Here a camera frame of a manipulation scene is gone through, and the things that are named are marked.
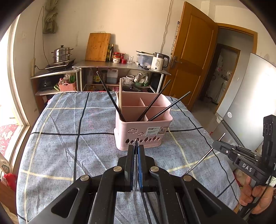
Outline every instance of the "red rug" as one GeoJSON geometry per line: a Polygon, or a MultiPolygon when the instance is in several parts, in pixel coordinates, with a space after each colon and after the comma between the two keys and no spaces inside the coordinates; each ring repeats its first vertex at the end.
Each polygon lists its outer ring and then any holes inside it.
{"type": "Polygon", "coordinates": [[[17,127],[17,124],[0,126],[0,152],[3,156],[5,156],[10,139],[17,127]]]}

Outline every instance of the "metal screw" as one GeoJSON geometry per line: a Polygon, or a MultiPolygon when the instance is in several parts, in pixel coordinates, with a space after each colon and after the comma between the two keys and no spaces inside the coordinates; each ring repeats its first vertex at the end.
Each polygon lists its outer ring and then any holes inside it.
{"type": "Polygon", "coordinates": [[[152,166],[152,167],[150,168],[150,170],[151,170],[152,172],[157,172],[157,171],[159,170],[159,167],[157,167],[157,166],[152,166]]]}
{"type": "Polygon", "coordinates": [[[81,176],[81,181],[87,181],[88,179],[89,179],[89,176],[86,174],[81,176]]]}
{"type": "Polygon", "coordinates": [[[115,167],[113,168],[113,170],[114,170],[115,172],[120,172],[120,171],[122,170],[122,167],[120,167],[120,166],[115,166],[115,167]]]}
{"type": "Polygon", "coordinates": [[[184,175],[183,180],[190,182],[192,180],[192,177],[190,175],[184,175]]]}

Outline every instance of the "cloud cutout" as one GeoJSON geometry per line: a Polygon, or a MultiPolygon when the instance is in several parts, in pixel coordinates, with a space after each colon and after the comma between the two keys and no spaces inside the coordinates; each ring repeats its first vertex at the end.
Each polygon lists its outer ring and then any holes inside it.
{"type": "Polygon", "coordinates": [[[138,131],[137,129],[132,128],[132,129],[128,130],[128,133],[136,133],[137,131],[138,131]]]}

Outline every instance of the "door handle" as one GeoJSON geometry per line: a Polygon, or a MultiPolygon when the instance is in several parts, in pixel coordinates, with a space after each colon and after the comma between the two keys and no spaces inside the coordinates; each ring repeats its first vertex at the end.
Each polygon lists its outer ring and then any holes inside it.
{"type": "Polygon", "coordinates": [[[177,60],[177,56],[173,56],[171,68],[174,68],[175,63],[182,64],[182,62],[180,62],[180,61],[177,60]]]}

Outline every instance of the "checkered tablecloth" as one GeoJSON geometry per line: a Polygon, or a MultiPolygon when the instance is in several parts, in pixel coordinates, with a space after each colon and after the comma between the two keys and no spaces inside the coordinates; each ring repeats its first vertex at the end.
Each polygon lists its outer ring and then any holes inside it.
{"type": "MultiPolygon", "coordinates": [[[[115,111],[104,92],[60,93],[51,99],[22,157],[16,197],[20,223],[31,220],[81,175],[103,174],[127,154],[115,145],[115,111]]],[[[162,144],[145,149],[145,154],[153,157],[157,166],[182,176],[210,149],[213,140],[182,103],[172,107],[171,115],[173,121],[162,144]]],[[[216,154],[232,181],[224,155],[216,154]]],[[[216,196],[229,185],[213,153],[190,174],[216,196]]],[[[232,186],[239,198],[237,183],[232,186]]],[[[231,188],[219,199],[231,209],[237,205],[231,188]]],[[[114,223],[147,223],[139,192],[117,194],[114,223]]]]}

